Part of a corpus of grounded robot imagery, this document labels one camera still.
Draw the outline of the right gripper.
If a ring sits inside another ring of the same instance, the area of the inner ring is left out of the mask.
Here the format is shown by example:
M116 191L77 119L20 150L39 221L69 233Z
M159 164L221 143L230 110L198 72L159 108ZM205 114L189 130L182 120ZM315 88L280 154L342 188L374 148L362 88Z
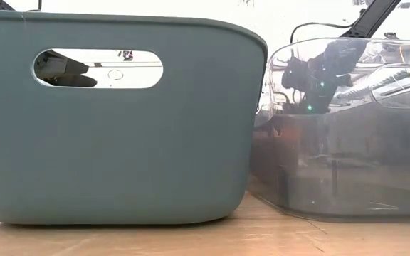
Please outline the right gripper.
M294 55L288 61L281 78L286 89L303 92L296 105L296 114L324 114L339 87L351 87L354 69L349 63L341 63L337 57L320 54L309 60Z

